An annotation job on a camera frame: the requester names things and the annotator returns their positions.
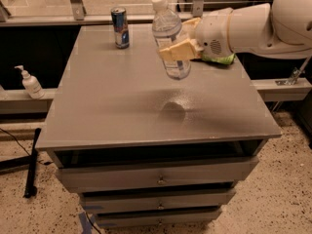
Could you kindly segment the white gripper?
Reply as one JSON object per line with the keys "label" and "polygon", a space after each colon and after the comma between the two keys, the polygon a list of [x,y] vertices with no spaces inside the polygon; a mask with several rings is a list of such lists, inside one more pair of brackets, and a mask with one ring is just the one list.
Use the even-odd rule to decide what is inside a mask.
{"label": "white gripper", "polygon": [[198,59],[201,53],[203,58],[209,59],[232,55],[228,40],[232,12],[231,8],[226,8],[209,12],[201,19],[184,21],[181,37],[185,40],[160,48],[159,57],[164,61],[178,61]]}

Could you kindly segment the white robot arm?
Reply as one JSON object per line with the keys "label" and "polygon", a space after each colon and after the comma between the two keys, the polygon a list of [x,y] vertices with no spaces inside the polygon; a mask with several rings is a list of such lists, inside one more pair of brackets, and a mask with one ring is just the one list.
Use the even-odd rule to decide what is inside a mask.
{"label": "white robot arm", "polygon": [[226,8],[182,24],[186,34],[158,54],[163,60],[225,59],[249,53],[270,59],[312,54],[312,0]]}

